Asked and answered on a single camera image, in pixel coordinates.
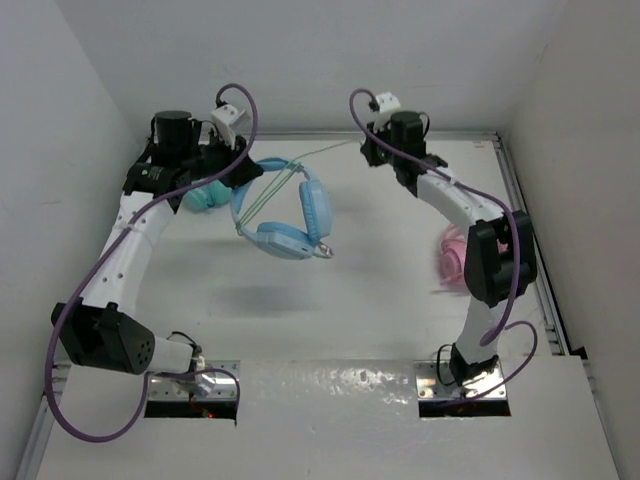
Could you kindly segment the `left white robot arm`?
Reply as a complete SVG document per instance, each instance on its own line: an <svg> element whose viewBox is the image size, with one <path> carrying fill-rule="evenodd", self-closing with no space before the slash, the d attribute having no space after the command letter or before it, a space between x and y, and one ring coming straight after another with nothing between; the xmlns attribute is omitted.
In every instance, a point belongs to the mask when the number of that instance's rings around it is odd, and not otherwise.
<svg viewBox="0 0 640 480"><path fill-rule="evenodd" d="M62 308L54 325L45 361L45 379L53 376L55 350L61 334L72 331L71 320L89 311L88 300L102 308L98 321L101 344L95 351L103 363L90 361L89 367L133 375L188 376L192 373L193 348L185 343L160 338L135 321L138 292L155 245L175 212L170 200L205 186L233 171L248 155L258 130L258 113L252 113L251 134L240 156L218 174L198 183L189 181L165 195L133 192L123 196L121 209L132 216L116 223L117 236L107 243L101 257Z"/></svg>

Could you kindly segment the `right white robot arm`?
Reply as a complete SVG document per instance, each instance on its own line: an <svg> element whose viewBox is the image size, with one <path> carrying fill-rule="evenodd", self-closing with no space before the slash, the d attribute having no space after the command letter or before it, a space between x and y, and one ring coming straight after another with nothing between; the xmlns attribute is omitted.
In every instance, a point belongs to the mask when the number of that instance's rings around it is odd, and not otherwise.
<svg viewBox="0 0 640 480"><path fill-rule="evenodd" d="M463 385L496 365L498 339L515 300L537 278L531 219L459 181L446 161L427 153L419 113L398 111L362 130L361 152L368 164L390 165L403 187L434 207L465 239L463 277L471 301L449 360L453 380Z"/></svg>

